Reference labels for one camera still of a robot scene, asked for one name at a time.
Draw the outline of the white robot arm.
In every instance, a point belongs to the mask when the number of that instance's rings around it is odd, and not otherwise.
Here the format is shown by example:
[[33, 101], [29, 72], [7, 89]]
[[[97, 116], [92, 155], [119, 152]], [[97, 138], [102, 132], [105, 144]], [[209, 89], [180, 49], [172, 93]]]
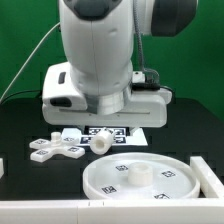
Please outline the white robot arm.
[[133, 70], [134, 39], [173, 37], [198, 0], [58, 0], [67, 61], [45, 76], [42, 111], [54, 125], [162, 127], [170, 90], [159, 74]]

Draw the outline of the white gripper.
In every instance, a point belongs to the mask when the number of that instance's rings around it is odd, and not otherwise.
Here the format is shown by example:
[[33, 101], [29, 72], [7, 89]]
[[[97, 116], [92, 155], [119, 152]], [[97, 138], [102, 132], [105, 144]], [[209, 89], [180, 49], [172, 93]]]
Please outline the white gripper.
[[88, 108], [78, 95], [57, 96], [44, 99], [42, 111], [44, 119], [54, 125], [162, 127], [171, 99], [172, 93], [166, 89], [133, 91], [120, 111], [106, 107], [96, 112], [94, 104]]

